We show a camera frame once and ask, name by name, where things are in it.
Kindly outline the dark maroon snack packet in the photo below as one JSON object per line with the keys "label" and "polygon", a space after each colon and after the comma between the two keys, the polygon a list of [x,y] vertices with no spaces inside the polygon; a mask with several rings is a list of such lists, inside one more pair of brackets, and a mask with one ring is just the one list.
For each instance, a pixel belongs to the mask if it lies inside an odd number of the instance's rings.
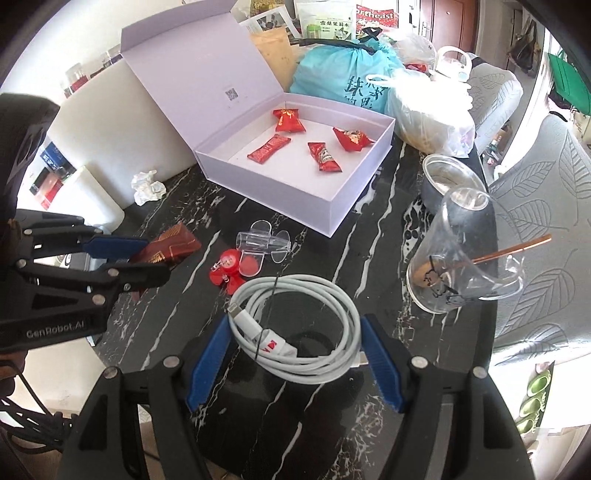
{"label": "dark maroon snack packet", "polygon": [[132,256],[129,262],[175,266],[200,248],[200,241],[182,222],[178,222]]}

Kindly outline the red toy propeller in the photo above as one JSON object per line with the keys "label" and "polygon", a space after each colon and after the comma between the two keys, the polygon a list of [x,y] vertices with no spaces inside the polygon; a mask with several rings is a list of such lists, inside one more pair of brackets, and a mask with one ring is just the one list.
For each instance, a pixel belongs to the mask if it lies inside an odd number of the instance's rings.
{"label": "red toy propeller", "polygon": [[254,254],[238,249],[225,250],[209,270],[208,277],[213,285],[224,290],[226,294],[233,295],[247,278],[259,274],[262,262],[263,260]]}

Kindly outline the clear plastic toy airplane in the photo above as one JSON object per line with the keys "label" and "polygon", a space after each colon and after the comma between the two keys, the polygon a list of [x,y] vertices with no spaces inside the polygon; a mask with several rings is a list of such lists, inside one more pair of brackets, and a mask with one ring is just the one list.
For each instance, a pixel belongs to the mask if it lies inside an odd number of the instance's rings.
{"label": "clear plastic toy airplane", "polygon": [[252,223],[249,231],[238,232],[235,245],[240,252],[239,273],[246,278],[259,275],[266,257],[280,264],[291,251],[290,233],[274,231],[266,220]]}

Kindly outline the red stick packet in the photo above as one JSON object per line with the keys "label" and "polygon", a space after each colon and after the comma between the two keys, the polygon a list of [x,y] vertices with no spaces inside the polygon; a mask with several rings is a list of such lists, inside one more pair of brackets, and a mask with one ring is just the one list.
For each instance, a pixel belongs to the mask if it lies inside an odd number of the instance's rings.
{"label": "red stick packet", "polygon": [[257,164],[264,164],[274,153],[283,149],[283,147],[286,147],[290,142],[291,139],[287,136],[274,134],[269,141],[266,141],[266,143],[263,144],[263,146],[257,148],[252,153],[249,153],[247,158]]}

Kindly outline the red gold candy packet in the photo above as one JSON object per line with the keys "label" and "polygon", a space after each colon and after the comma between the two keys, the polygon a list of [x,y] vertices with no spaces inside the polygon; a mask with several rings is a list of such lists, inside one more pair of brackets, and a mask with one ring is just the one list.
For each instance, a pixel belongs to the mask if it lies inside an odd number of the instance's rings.
{"label": "red gold candy packet", "polygon": [[300,113],[297,109],[280,108],[273,110],[276,117],[276,132],[304,133],[305,127],[301,123]]}

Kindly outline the red twisted candy packet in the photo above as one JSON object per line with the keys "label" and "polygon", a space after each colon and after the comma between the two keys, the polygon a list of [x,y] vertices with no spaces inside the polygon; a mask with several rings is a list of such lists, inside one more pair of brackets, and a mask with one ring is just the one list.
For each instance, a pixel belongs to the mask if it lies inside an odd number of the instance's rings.
{"label": "red twisted candy packet", "polygon": [[318,169],[325,173],[341,173],[342,168],[335,161],[334,156],[329,153],[325,142],[308,142],[308,149],[312,158],[318,164]]}

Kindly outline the red cartoon candy packet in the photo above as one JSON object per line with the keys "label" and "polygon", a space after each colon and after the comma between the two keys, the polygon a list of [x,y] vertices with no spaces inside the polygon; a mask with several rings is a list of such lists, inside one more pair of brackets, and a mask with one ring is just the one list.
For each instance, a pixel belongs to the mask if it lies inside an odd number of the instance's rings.
{"label": "red cartoon candy packet", "polygon": [[342,130],[334,127],[332,131],[346,152],[361,152],[374,144],[367,134],[360,130]]}

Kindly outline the crumpled white tissue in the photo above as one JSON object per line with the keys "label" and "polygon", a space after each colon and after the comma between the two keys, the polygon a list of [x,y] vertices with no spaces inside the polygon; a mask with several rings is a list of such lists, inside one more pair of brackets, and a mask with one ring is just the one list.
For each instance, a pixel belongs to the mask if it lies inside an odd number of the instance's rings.
{"label": "crumpled white tissue", "polygon": [[148,202],[161,200],[167,193],[165,185],[157,181],[156,170],[148,172],[139,172],[131,180],[131,188],[134,190],[134,202],[138,206],[143,206]]}

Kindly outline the clear glass mug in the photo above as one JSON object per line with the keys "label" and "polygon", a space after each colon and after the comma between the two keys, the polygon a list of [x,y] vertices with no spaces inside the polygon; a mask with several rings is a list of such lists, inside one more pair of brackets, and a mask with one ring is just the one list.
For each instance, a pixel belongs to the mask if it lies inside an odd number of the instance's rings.
{"label": "clear glass mug", "polygon": [[414,303],[429,313],[446,314],[520,293],[525,285],[522,253],[476,262],[520,243],[510,214],[488,193],[471,187],[448,191],[407,269]]}

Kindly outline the copper stirring stick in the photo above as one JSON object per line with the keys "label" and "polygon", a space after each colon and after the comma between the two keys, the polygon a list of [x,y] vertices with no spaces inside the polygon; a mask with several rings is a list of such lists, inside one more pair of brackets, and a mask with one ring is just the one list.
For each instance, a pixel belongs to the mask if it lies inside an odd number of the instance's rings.
{"label": "copper stirring stick", "polygon": [[479,265],[482,263],[486,263],[492,260],[497,260],[500,258],[504,258],[507,257],[509,255],[514,255],[517,253],[523,253],[527,250],[530,250],[532,248],[536,248],[540,245],[544,245],[546,243],[549,243],[552,241],[552,235],[551,234],[546,234],[544,236],[538,237],[536,239],[533,239],[531,241],[528,242],[524,242],[494,253],[490,253],[488,255],[484,255],[475,259],[470,259],[470,260],[465,260],[462,262],[457,262],[454,264],[454,268],[460,268],[460,267],[464,267],[466,265],[469,264],[473,264],[473,265]]}

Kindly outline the grey leaf pattern chair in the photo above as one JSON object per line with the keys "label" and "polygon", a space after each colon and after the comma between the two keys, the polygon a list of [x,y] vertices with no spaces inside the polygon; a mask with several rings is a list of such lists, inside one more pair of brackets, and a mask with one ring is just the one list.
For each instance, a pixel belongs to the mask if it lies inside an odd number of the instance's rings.
{"label": "grey leaf pattern chair", "polygon": [[590,155],[557,115],[543,120],[521,161],[490,192],[521,241],[525,284],[498,305],[493,362],[545,361],[590,347]]}

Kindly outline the teal plastic bag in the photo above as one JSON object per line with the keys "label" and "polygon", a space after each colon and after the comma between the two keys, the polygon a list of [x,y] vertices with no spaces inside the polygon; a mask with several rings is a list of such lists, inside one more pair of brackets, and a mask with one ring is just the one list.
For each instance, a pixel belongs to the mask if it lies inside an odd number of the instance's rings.
{"label": "teal plastic bag", "polygon": [[370,39],[377,52],[313,45],[297,65],[290,93],[318,97],[356,107],[386,111],[388,88],[367,81],[390,78],[404,64],[396,51],[380,40]]}

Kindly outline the green white tea pouch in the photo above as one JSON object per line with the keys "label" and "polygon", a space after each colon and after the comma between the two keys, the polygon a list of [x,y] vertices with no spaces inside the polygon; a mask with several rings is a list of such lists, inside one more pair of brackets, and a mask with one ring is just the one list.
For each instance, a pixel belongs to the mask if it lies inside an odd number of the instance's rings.
{"label": "green white tea pouch", "polygon": [[295,1],[295,15],[305,39],[352,40],[356,12],[352,1]]}

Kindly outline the clear crinkled plastic bag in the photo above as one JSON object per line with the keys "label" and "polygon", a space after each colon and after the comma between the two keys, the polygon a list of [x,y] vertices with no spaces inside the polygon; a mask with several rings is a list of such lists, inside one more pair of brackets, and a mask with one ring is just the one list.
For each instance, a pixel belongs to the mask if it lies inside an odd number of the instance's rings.
{"label": "clear crinkled plastic bag", "polygon": [[394,40],[394,49],[403,64],[422,64],[434,67],[437,59],[437,50],[434,44],[426,37],[415,33],[401,33]]}

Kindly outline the white electric kettle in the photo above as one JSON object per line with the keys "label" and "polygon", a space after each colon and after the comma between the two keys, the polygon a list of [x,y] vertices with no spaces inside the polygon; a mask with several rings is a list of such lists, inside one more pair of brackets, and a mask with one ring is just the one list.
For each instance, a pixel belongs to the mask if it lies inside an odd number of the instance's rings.
{"label": "white electric kettle", "polygon": [[455,46],[443,46],[437,51],[435,72],[444,77],[467,83],[473,63],[470,55]]}

